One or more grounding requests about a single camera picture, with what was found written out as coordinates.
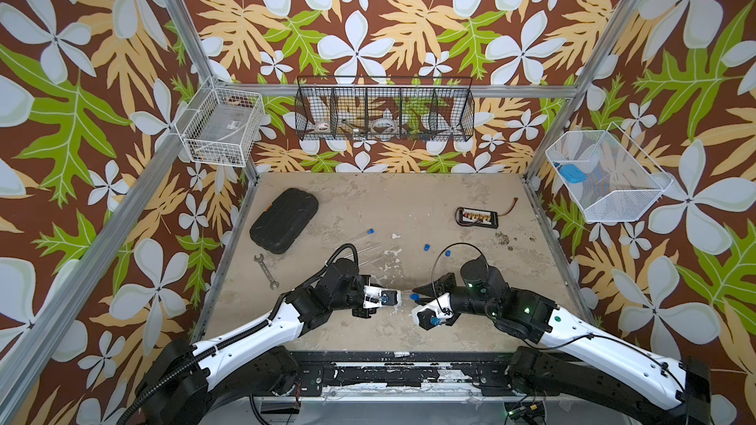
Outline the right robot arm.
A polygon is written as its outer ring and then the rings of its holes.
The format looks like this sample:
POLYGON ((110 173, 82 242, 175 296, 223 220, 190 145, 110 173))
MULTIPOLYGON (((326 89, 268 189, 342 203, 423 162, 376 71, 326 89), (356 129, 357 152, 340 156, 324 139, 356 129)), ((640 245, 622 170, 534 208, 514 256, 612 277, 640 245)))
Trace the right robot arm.
POLYGON ((413 320, 424 330, 481 316, 523 342, 504 376, 515 391, 571 395, 641 424, 707 424, 709 367, 649 352, 574 316, 555 301, 510 286, 484 256, 413 289, 413 320))

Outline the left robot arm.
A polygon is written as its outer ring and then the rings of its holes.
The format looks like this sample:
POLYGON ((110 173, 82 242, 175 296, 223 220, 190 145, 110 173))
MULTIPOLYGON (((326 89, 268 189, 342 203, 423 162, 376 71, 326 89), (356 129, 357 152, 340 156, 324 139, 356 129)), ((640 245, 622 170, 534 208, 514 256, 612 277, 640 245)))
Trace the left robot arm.
POLYGON ((316 275, 279 296, 268 315, 223 336, 181 346, 175 359, 157 361, 118 422, 125 424, 158 391, 183 376, 197 376, 212 391, 223 379, 274 347, 324 325, 338 310, 366 307, 369 276, 346 258, 326 263, 316 275))

